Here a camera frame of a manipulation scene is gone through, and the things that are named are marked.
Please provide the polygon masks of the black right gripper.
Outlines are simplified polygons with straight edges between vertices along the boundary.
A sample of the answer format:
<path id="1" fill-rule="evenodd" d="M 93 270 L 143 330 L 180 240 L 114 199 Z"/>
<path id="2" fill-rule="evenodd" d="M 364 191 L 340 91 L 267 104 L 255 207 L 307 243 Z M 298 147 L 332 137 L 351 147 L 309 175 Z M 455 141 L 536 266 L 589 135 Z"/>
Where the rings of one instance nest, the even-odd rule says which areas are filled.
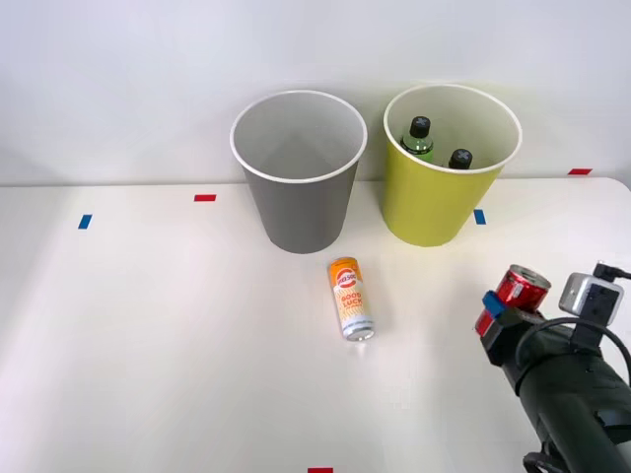
<path id="1" fill-rule="evenodd" d="M 481 337 L 482 347 L 489 362 L 500 368 L 509 384 L 518 384 L 523 370 L 516 362 L 517 345 L 532 325 L 545 322 L 539 312 L 518 310 L 488 291 L 483 299 L 483 326 L 489 327 Z"/>

